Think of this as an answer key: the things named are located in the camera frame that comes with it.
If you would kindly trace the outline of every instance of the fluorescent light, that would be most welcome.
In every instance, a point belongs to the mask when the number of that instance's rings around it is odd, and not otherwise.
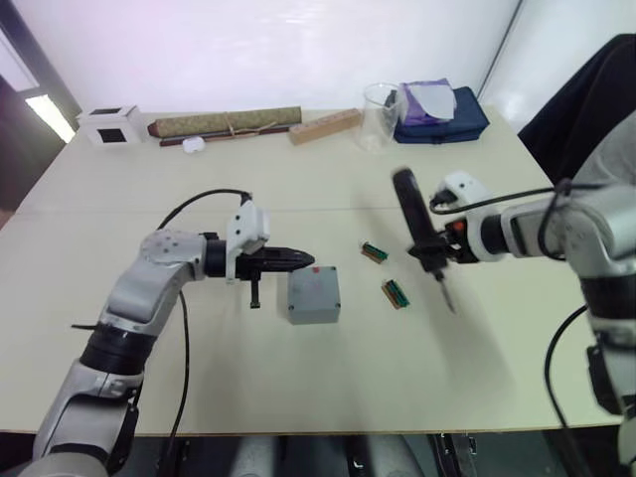
[[[49,124],[51,129],[58,133],[64,142],[68,144],[69,141],[73,139],[73,136],[75,136],[76,133],[71,128],[69,122],[64,119],[58,107],[55,106],[49,99],[47,94],[29,97],[26,101],[27,104],[29,104],[36,113],[38,113],[42,120]]]

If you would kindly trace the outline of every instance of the floor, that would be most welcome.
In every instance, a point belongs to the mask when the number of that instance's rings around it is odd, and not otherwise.
[[[487,477],[566,477],[555,452],[550,449],[542,432],[509,432],[475,434],[477,476]],[[426,435],[408,435],[411,448],[424,476],[436,477],[433,454]],[[190,440],[182,476],[227,475],[237,449],[236,437],[206,437]],[[285,458],[279,475],[292,477],[349,477],[344,453],[343,436],[292,436],[288,439]],[[119,477],[151,476],[162,439],[135,439],[126,466]],[[21,469],[0,473],[14,477]]]

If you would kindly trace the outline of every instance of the clear glass cup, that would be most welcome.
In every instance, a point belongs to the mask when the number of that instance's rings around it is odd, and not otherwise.
[[[393,141],[402,105],[399,87],[377,82],[365,88],[365,108],[357,142],[368,152],[379,152]]]

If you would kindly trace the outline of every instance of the gray metal arm segment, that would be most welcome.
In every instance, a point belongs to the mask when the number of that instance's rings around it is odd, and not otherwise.
[[[548,201],[511,207],[501,215],[501,225],[509,251],[517,257],[542,256],[538,231]],[[546,246],[550,252],[562,253],[581,280],[594,280],[621,286],[629,297],[616,300],[616,316],[610,307],[595,313],[595,298],[600,292],[586,292],[588,319],[598,339],[614,395],[624,416],[618,437],[621,462],[632,467],[636,477],[636,189],[614,185],[584,195],[563,199],[549,222]]]
[[[205,277],[205,253],[206,240],[199,235],[166,230],[153,233],[117,280],[99,323],[122,331],[123,336],[126,332],[158,336],[183,285]],[[38,431],[34,459],[46,456],[56,446],[69,444],[91,446],[110,455],[129,410],[129,400],[142,381],[143,372],[114,374],[74,361]],[[76,454],[70,455],[70,459],[76,459]],[[62,458],[47,462],[57,465]],[[54,467],[53,473],[37,475],[57,475]]]
[[[33,462],[20,477],[107,477],[101,462],[86,454],[49,454]]]

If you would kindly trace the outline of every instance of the wooden block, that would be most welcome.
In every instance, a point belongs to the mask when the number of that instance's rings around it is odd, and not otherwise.
[[[357,126],[361,121],[362,114],[358,109],[347,109],[315,121],[292,126],[289,128],[289,138],[297,146]]]

